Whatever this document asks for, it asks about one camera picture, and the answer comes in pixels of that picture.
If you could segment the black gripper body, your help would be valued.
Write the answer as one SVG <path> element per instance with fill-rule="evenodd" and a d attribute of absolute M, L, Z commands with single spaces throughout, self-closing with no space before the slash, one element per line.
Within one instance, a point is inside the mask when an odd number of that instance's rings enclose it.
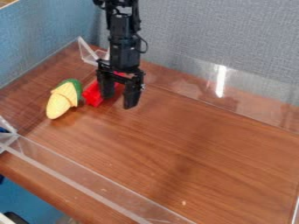
<path fill-rule="evenodd" d="M 97 84 L 101 91 L 113 91 L 116 83 L 133 91 L 143 91 L 145 85 L 144 77 L 145 72 L 139 68 L 117 71 L 105 60 L 97 60 Z"/>

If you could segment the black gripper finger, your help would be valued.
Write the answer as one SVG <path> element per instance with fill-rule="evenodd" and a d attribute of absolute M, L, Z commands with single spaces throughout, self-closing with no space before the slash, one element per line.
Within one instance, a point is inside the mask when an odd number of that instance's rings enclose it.
<path fill-rule="evenodd" d="M 131 109 L 139 103 L 143 85 L 140 83 L 128 82 L 124 90 L 124 109 Z"/>
<path fill-rule="evenodd" d="M 97 84 L 103 99 L 109 99 L 115 95 L 115 81 L 109 73 L 97 72 Z"/>

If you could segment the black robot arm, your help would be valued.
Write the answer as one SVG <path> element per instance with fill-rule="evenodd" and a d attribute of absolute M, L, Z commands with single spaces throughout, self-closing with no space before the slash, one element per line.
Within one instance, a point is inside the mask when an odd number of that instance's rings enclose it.
<path fill-rule="evenodd" d="M 92 0 L 105 11 L 109 58 L 97 60 L 97 84 L 103 99 L 115 95 L 115 84 L 124 89 L 124 109 L 133 108 L 144 89 L 145 72 L 139 68 L 141 42 L 139 36 L 141 20 L 139 17 L 139 0 Z"/>

